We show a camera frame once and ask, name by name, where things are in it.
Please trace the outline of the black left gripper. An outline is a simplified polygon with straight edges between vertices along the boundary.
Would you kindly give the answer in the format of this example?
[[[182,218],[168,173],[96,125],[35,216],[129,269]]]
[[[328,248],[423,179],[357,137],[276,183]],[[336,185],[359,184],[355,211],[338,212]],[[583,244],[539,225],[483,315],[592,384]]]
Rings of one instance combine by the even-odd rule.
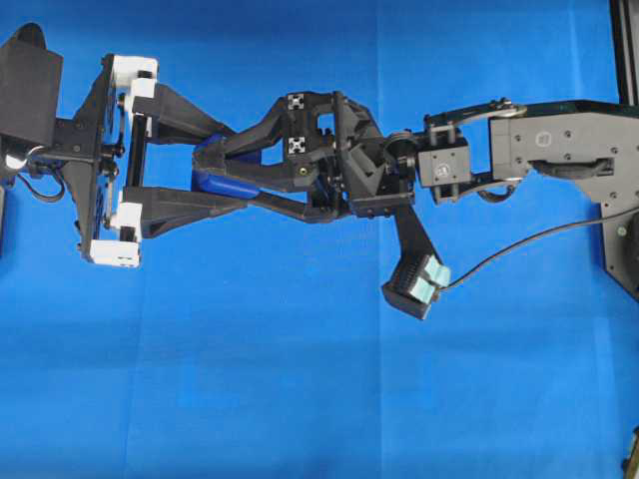
[[[125,153],[125,128],[137,147],[200,145],[235,133],[170,87],[157,83],[159,62],[106,55],[89,94],[70,120],[55,127],[54,159],[76,208],[78,250],[99,265],[137,267],[141,239],[244,209],[248,201],[203,192],[125,187],[114,193],[116,160]]]

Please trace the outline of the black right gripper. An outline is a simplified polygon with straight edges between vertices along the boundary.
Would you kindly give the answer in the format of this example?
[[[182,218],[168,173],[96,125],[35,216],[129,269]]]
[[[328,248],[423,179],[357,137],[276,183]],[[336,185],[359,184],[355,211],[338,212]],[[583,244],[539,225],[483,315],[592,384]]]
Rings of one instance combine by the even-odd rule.
[[[282,137],[284,162],[228,159]],[[249,204],[308,224],[414,215],[416,136],[383,135],[367,107],[338,91],[287,95],[258,124],[194,151],[193,169],[255,185]]]

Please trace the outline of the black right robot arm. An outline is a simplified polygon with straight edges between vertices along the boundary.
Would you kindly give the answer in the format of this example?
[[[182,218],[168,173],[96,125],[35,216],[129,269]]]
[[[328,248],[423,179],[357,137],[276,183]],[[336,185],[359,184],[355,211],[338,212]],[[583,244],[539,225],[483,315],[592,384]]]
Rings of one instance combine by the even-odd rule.
[[[592,101],[506,99],[428,116],[419,132],[383,134],[339,92],[290,94],[255,126],[198,147],[194,168],[254,185],[265,208],[306,223],[347,215],[395,220],[399,262],[382,291],[422,314],[454,287],[413,210],[416,188],[437,203],[507,200],[530,172],[570,181],[601,208],[609,273],[638,290],[638,111]]]

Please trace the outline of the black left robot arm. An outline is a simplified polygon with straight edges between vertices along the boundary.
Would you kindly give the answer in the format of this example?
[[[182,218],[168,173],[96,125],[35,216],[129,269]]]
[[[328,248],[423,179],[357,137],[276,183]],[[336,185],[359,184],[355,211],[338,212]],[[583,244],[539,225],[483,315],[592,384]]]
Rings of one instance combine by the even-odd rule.
[[[63,58],[34,24],[1,47],[1,187],[51,177],[56,203],[76,207],[81,256],[94,264],[136,267],[140,243],[241,209],[246,201],[143,185],[146,147],[196,144],[219,130],[212,118],[157,80],[154,58],[107,54],[81,107],[57,115]]]

